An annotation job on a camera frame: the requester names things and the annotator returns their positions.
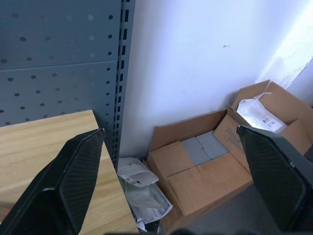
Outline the white plastic bag with label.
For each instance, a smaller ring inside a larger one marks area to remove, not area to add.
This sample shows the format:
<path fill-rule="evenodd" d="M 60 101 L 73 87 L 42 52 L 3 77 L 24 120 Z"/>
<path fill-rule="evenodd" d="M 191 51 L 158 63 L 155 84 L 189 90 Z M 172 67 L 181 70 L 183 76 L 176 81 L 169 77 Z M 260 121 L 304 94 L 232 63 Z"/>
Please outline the white plastic bag with label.
<path fill-rule="evenodd" d="M 251 99 L 241 100 L 237 108 L 237 113 L 254 128 L 279 134 L 288 126 L 268 111 L 260 101 L 262 96 L 270 94 L 271 93 L 261 93 Z"/>

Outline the large open cardboard box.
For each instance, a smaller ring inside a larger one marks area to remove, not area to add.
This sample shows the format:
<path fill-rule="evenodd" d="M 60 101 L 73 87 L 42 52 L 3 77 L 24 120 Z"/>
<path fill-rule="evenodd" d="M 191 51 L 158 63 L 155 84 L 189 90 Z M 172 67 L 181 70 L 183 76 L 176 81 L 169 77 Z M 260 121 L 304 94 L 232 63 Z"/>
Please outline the large open cardboard box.
<path fill-rule="evenodd" d="M 204 163 L 193 163 L 182 142 L 214 131 L 227 111 L 217 111 L 171 125 L 154 127 L 148 157 L 161 189 L 175 213 L 190 217 L 206 211 L 250 186 L 245 164 L 225 153 Z"/>

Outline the grey metal panels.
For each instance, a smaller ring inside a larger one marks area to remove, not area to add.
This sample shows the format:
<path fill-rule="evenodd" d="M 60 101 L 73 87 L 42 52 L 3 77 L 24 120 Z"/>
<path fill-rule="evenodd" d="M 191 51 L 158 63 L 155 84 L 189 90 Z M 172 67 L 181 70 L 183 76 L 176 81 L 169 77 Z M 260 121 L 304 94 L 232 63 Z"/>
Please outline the grey metal panels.
<path fill-rule="evenodd" d="M 181 142 L 194 165 L 216 159 L 229 151 L 213 135 L 213 131 Z"/>

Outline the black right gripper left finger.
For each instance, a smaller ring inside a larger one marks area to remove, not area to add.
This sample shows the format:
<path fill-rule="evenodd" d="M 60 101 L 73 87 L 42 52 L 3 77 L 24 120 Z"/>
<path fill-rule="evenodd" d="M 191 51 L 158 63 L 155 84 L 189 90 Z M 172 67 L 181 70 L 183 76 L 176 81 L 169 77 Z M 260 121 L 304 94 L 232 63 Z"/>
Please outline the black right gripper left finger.
<path fill-rule="evenodd" d="M 105 130 L 69 139 L 0 224 L 0 235 L 78 235 L 96 186 Z"/>

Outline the grey perforated metal shelf panel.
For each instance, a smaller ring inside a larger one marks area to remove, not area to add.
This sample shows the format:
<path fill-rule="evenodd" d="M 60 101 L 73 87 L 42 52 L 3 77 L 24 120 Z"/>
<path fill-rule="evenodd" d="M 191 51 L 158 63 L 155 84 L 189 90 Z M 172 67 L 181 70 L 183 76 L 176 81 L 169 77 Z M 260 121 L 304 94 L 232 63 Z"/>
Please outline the grey perforated metal shelf panel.
<path fill-rule="evenodd" d="M 91 110 L 118 164 L 135 0 L 0 0 L 0 127 Z"/>

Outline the crumpled clear plastic bags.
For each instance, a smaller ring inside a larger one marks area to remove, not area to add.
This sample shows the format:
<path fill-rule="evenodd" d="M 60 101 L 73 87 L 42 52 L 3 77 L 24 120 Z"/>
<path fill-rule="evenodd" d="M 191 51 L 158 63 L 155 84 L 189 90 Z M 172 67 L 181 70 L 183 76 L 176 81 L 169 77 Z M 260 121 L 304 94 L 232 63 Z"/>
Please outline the crumpled clear plastic bags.
<path fill-rule="evenodd" d="M 139 230 L 158 233 L 160 220 L 173 208 L 159 178 L 137 158 L 120 158 L 117 176 Z"/>

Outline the small open cardboard box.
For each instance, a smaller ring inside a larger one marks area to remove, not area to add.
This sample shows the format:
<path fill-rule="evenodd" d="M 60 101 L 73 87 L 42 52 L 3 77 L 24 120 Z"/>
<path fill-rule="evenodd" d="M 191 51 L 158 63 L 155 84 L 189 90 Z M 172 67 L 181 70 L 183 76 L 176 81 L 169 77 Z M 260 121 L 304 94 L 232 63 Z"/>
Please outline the small open cardboard box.
<path fill-rule="evenodd" d="M 313 108 L 276 83 L 267 80 L 241 88 L 232 105 L 227 108 L 227 114 L 238 124 L 247 125 L 247 121 L 237 113 L 239 103 L 262 93 L 264 95 L 260 101 L 264 107 L 285 124 L 291 125 L 286 139 L 304 157 L 313 158 Z"/>

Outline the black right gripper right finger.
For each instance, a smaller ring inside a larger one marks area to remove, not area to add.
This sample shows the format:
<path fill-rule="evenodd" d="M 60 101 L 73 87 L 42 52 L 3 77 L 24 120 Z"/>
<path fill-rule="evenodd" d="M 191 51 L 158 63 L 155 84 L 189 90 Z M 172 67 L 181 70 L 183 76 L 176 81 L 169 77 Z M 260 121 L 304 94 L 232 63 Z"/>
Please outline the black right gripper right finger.
<path fill-rule="evenodd" d="M 313 163 L 286 138 L 240 125 L 249 170 L 262 200 L 282 231 L 313 231 Z"/>

